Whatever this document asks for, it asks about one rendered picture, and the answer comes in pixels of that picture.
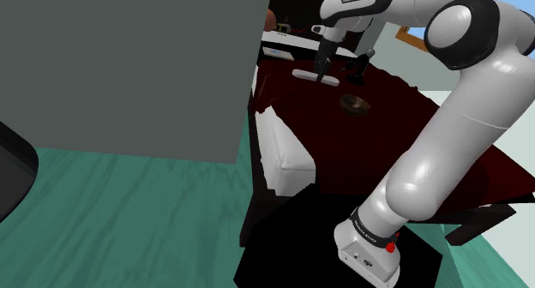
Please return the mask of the white flat remote control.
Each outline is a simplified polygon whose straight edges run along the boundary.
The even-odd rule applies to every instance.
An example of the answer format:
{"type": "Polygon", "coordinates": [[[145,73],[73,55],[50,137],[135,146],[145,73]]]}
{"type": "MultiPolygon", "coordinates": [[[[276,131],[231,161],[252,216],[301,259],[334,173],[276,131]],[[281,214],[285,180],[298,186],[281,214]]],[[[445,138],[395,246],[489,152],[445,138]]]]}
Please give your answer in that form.
{"type": "Polygon", "coordinates": [[[326,84],[332,87],[337,87],[340,84],[340,81],[331,75],[318,75],[317,73],[301,69],[294,69],[292,71],[292,75],[298,79],[320,82],[322,84],[326,84]]]}

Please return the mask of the brown bowl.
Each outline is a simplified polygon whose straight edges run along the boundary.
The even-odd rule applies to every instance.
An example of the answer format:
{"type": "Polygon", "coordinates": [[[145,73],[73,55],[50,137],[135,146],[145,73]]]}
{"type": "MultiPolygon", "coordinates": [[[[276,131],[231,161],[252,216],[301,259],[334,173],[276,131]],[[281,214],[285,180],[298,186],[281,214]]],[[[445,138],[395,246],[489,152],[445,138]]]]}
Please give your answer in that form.
{"type": "Polygon", "coordinates": [[[370,111],[370,104],[353,94],[343,94],[340,97],[340,109],[349,116],[365,116],[370,111]]]}

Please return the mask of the dark shelf unit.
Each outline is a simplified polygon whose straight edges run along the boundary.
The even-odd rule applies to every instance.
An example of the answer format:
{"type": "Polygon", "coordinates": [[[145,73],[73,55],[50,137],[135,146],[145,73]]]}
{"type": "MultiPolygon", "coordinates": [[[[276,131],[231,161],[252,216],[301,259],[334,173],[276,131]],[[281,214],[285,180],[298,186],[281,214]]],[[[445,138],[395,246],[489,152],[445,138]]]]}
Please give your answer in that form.
{"type": "Polygon", "coordinates": [[[275,31],[305,39],[320,40],[311,28],[321,23],[319,14],[324,0],[269,0],[268,8],[275,14],[275,31]]]}

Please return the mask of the wooden framed window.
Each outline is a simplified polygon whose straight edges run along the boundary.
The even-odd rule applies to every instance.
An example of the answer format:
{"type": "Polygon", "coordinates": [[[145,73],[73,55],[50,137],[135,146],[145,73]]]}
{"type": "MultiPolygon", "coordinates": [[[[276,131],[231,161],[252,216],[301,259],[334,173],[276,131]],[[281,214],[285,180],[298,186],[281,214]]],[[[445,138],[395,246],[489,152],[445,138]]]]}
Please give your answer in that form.
{"type": "MultiPolygon", "coordinates": [[[[527,12],[535,17],[535,0],[498,0],[509,3],[516,8],[527,12]]],[[[422,51],[427,51],[424,44],[424,28],[423,27],[400,27],[395,34],[395,38],[418,48],[422,51]]]]}

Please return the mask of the bed with dark red blanket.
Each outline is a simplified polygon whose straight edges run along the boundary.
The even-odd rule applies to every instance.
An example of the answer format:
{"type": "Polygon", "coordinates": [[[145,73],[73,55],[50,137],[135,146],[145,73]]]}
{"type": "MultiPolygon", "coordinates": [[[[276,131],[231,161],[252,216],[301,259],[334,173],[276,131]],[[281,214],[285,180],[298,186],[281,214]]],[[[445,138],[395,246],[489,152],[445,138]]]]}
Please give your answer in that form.
{"type": "MultiPolygon", "coordinates": [[[[269,32],[261,44],[288,51],[291,58],[257,60],[249,99],[253,197],[242,243],[261,219],[311,183],[325,193],[368,195],[437,108],[415,87],[374,66],[361,87],[296,79],[292,71],[312,63],[314,40],[269,32]],[[343,94],[368,102],[368,114],[343,112],[343,94]]],[[[535,203],[535,176],[492,147],[444,202],[436,221],[454,225],[448,241],[457,246],[508,218],[512,203],[535,203]]]]}

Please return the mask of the black robot stand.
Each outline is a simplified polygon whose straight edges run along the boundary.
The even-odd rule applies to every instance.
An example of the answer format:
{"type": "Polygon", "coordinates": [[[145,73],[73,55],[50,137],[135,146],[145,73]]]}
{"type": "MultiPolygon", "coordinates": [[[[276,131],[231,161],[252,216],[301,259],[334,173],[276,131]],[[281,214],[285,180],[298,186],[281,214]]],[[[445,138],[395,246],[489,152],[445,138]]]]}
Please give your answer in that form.
{"type": "Polygon", "coordinates": [[[334,228],[364,201],[311,184],[258,222],[234,276],[238,288],[374,288],[337,254],[334,228]]]}

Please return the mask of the black rounded furniture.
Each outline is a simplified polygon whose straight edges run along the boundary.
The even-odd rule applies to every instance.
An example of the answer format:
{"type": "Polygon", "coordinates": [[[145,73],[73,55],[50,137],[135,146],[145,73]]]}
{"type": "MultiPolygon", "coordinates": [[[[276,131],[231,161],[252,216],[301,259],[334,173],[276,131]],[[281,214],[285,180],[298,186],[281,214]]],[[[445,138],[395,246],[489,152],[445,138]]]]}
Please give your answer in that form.
{"type": "Polygon", "coordinates": [[[0,122],[0,223],[24,200],[38,169],[35,148],[0,122]]]}

